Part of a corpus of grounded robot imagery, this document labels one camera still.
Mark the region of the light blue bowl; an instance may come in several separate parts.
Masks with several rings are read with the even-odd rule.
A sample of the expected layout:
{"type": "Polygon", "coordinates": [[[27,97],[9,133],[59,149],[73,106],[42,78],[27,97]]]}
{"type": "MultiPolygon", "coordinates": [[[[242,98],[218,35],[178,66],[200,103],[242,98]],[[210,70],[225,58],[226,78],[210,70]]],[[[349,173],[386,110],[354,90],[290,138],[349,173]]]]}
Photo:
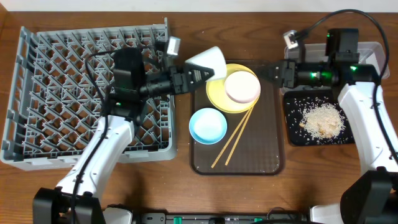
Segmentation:
{"type": "Polygon", "coordinates": [[[188,128],[196,142],[211,145],[224,138],[228,124],[220,111],[214,108],[202,108],[191,116],[188,128]]]}

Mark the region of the yellow plate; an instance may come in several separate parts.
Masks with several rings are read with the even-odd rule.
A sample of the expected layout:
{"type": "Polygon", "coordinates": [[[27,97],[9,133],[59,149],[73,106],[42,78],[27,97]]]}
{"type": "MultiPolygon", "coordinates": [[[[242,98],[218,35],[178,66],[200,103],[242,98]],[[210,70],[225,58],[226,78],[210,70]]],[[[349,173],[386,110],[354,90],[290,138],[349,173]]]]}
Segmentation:
{"type": "Polygon", "coordinates": [[[236,63],[229,63],[226,65],[227,75],[224,79],[209,81],[206,83],[206,94],[210,102],[219,110],[226,113],[242,113],[252,108],[259,96],[250,103],[237,103],[231,100],[224,91],[224,82],[226,78],[237,71],[247,71],[257,77],[257,75],[248,67],[236,63]]]}

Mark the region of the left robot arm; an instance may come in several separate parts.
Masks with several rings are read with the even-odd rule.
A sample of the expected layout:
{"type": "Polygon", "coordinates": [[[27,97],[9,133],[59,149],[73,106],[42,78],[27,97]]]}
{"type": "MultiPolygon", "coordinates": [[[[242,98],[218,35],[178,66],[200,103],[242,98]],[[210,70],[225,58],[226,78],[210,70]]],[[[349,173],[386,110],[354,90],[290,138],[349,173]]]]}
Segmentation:
{"type": "Polygon", "coordinates": [[[36,193],[34,223],[134,223],[132,210],[120,205],[103,209],[100,200],[120,155],[144,122],[146,101],[193,92],[217,74],[209,60],[190,58],[182,67],[164,65],[160,72],[146,75],[139,48],[109,54],[114,61],[114,92],[99,96],[101,117],[78,162],[54,189],[36,193]]]}

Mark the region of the white cup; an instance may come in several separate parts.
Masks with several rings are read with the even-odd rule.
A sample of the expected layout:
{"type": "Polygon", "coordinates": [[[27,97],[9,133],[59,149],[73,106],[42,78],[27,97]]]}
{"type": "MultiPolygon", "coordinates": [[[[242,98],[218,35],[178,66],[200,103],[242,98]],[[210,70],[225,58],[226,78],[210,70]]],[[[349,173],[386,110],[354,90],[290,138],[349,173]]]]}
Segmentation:
{"type": "Polygon", "coordinates": [[[187,59],[185,62],[212,68],[215,74],[208,80],[208,82],[224,79],[227,75],[226,60],[221,49],[217,46],[197,54],[187,59]]]}

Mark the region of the pink bowl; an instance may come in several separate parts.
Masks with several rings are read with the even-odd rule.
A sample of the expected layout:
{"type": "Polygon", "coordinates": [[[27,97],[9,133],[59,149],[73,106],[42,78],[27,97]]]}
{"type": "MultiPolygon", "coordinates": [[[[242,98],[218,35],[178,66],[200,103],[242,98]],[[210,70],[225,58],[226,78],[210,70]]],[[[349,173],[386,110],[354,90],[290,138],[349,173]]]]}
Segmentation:
{"type": "Polygon", "coordinates": [[[261,84],[257,77],[247,71],[230,74],[224,82],[227,96],[237,103],[250,103],[261,93],[261,84]]]}

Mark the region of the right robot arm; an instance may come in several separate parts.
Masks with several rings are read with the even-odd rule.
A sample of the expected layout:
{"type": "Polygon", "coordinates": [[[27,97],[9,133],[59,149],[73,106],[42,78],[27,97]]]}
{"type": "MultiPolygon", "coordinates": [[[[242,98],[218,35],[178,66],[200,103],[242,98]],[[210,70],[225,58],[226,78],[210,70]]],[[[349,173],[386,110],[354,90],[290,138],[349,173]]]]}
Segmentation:
{"type": "Polygon", "coordinates": [[[361,177],[332,205],[310,209],[309,223],[397,223],[397,134],[384,105],[384,70],[360,64],[357,29],[330,29],[326,62],[306,62],[299,33],[284,34],[298,60],[283,59],[258,76],[279,88],[329,86],[349,121],[358,149],[361,177]]]}

